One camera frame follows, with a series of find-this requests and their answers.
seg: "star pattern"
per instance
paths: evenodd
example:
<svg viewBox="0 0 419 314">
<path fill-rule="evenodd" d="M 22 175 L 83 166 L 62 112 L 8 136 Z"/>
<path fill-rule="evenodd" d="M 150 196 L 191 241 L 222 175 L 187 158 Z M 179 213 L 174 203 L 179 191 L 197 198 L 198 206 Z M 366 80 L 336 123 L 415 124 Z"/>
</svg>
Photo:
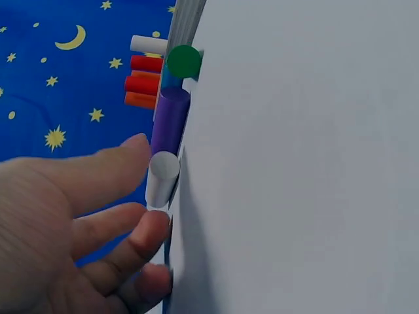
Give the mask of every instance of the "star pattern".
<svg viewBox="0 0 419 314">
<path fill-rule="evenodd" d="M 101 9 L 103 10 L 107 10 L 107 9 L 111 9 L 112 8 L 112 2 L 110 0 L 106 0 L 102 2 L 101 5 Z M 170 6 L 167 8 L 168 12 L 174 13 L 175 12 L 175 7 L 174 6 Z M 39 22 L 35 22 L 33 24 L 34 28 L 37 28 L 39 26 Z M 4 33 L 7 30 L 6 26 L 2 26 L 0 27 L 0 33 Z M 154 38 L 159 38 L 160 37 L 160 32 L 159 31 L 154 31 L 152 32 L 151 36 Z M 146 56 L 148 57 L 152 57 L 152 58 L 162 58 L 162 55 L 160 54 L 152 54 L 152 53 L 145 53 Z M 7 56 L 7 62 L 13 62 L 16 59 L 16 53 L 15 52 L 11 52 L 8 56 Z M 47 57 L 43 57 L 41 58 L 41 63 L 45 63 L 47 61 Z M 122 63 L 122 58 L 113 58 L 111 61 L 109 61 L 109 68 L 115 68 L 118 69 L 121 65 L 123 65 Z M 53 77 L 50 76 L 50 78 L 48 78 L 46 80 L 46 86 L 55 86 L 55 84 L 58 82 L 58 77 Z M 4 95 L 4 89 L 2 87 L 0 87 L 0 97 L 2 97 Z M 15 111 L 10 111 L 8 118 L 9 120 L 14 119 L 15 117 Z M 101 122 L 101 118 L 103 118 L 105 115 L 102 113 L 102 109 L 96 109 L 93 108 L 93 111 L 88 113 L 90 115 L 90 121 L 91 122 Z M 65 131 L 62 131 L 60 129 L 60 125 L 54 130 L 49 130 L 49 133 L 47 135 L 45 135 L 45 139 L 46 139 L 46 146 L 51 148 L 51 152 L 54 151 L 55 148 L 57 147 L 61 147 L 63 145 L 63 142 L 66 140 L 65 138 Z"/>
<path fill-rule="evenodd" d="M 48 80 L 46 80 L 47 86 L 54 86 L 55 83 L 58 83 L 58 77 L 50 77 Z"/>
<path fill-rule="evenodd" d="M 60 130 L 60 126 L 55 130 L 50 130 L 48 134 L 45 135 L 45 146 L 50 147 L 51 152 L 53 152 L 55 148 L 63 145 L 63 142 L 66 140 L 64 135 L 65 131 Z"/>
<path fill-rule="evenodd" d="M 118 67 L 120 66 L 120 65 L 122 65 L 123 63 L 121 62 L 121 60 L 122 59 L 116 59 L 116 58 L 113 58 L 113 60 L 112 61 L 109 61 L 109 63 L 111 64 L 111 66 L 109 67 L 109 68 L 115 68 L 115 69 L 118 69 Z"/>
<path fill-rule="evenodd" d="M 112 2 L 110 2 L 109 0 L 107 0 L 105 2 L 102 2 L 101 8 L 103 10 L 110 9 L 111 8 L 111 5 L 112 5 Z"/>
<path fill-rule="evenodd" d="M 96 108 L 93 108 L 93 112 L 89 113 L 89 115 L 92 117 L 90 119 L 91 122 L 93 122 L 93 121 L 100 122 L 100 118 L 103 117 L 103 116 L 105 116 L 102 113 L 102 109 L 97 110 Z"/>
<path fill-rule="evenodd" d="M 7 56 L 7 62 L 12 62 L 14 59 L 16 59 L 16 54 L 9 54 Z"/>
</svg>

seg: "white cylinder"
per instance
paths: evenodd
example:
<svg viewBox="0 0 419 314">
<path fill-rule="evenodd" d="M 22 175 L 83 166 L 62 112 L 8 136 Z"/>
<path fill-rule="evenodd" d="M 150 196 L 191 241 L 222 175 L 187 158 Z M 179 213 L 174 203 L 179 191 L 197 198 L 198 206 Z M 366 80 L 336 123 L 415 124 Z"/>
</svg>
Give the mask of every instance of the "white cylinder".
<svg viewBox="0 0 419 314">
<path fill-rule="evenodd" d="M 151 54 L 166 54 L 168 41 L 166 39 L 134 35 L 131 38 L 131 51 L 148 52 Z"/>
<path fill-rule="evenodd" d="M 179 159 L 171 152 L 157 152 L 150 160 L 145 201 L 154 208 L 164 207 L 172 194 L 180 171 Z"/>
</svg>

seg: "hand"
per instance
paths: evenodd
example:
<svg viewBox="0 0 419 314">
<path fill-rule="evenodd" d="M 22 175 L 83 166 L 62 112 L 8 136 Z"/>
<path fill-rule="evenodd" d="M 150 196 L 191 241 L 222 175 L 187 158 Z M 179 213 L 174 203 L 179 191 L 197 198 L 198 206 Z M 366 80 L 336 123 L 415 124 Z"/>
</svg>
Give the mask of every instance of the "hand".
<svg viewBox="0 0 419 314">
<path fill-rule="evenodd" d="M 0 164 L 0 313 L 145 313 L 170 293 L 168 269 L 148 263 L 168 236 L 167 214 L 125 203 L 75 218 L 133 192 L 149 158 L 136 135 L 92 156 Z M 75 266 L 133 229 L 104 259 Z"/>
</svg>

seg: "red crayon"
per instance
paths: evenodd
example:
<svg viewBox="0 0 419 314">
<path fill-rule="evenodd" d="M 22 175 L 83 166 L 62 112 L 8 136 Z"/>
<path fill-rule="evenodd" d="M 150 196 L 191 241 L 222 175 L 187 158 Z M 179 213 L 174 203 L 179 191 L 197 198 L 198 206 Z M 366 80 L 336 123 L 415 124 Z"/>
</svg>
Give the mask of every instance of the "red crayon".
<svg viewBox="0 0 419 314">
<path fill-rule="evenodd" d="M 160 73 L 163 68 L 163 59 L 145 56 L 131 57 L 131 70 L 150 71 Z"/>
<path fill-rule="evenodd" d="M 160 80 L 145 77 L 126 77 L 125 92 L 157 96 Z"/>
<path fill-rule="evenodd" d="M 145 72 L 145 71 L 132 70 L 131 71 L 131 76 L 132 77 L 143 77 L 143 78 L 148 78 L 148 79 L 160 80 L 160 74 L 152 73 L 152 72 Z"/>
</svg>

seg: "blue crayon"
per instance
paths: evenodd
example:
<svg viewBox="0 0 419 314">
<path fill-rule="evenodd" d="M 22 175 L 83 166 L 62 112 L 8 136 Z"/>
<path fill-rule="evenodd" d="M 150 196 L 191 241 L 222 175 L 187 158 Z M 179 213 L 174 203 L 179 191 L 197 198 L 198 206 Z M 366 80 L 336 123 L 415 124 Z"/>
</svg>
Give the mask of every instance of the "blue crayon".
<svg viewBox="0 0 419 314">
<path fill-rule="evenodd" d="M 166 64 L 163 66 L 162 70 L 162 82 L 161 82 L 161 88 L 166 87 L 182 87 L 183 79 L 174 77 Z"/>
</svg>

